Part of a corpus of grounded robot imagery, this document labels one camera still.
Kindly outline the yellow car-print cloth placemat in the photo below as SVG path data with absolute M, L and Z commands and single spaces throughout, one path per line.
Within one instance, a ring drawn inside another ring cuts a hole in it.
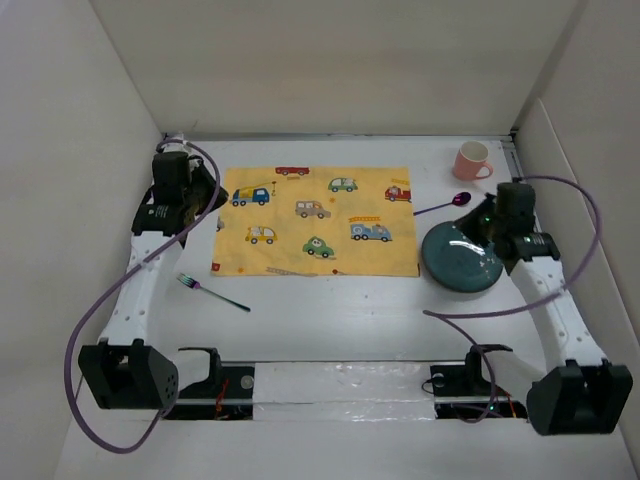
M 407 167 L 231 168 L 216 276 L 419 274 Z

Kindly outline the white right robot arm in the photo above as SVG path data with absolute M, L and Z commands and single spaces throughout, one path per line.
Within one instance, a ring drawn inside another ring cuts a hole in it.
M 534 230 L 535 201 L 532 186 L 504 182 L 454 224 L 472 243 L 493 247 L 526 302 L 546 368 L 536 369 L 509 347 L 483 346 L 477 350 L 481 359 L 462 369 L 462 381 L 473 393 L 504 389 L 523 402 L 540 435 L 610 434 L 631 392 L 632 375 L 611 363 L 589 333 L 553 237 Z

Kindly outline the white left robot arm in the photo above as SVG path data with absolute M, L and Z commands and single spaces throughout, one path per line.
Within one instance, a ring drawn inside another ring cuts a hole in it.
M 137 273 L 119 290 L 113 313 L 96 344 L 80 349 L 78 364 L 102 409 L 164 410 L 188 387 L 212 396 L 222 387 L 216 349 L 159 349 L 162 299 L 186 241 L 180 232 L 208 204 L 223 205 L 225 190 L 202 159 L 185 151 L 161 152 L 152 160 L 153 183 L 131 227 L 130 266 Z

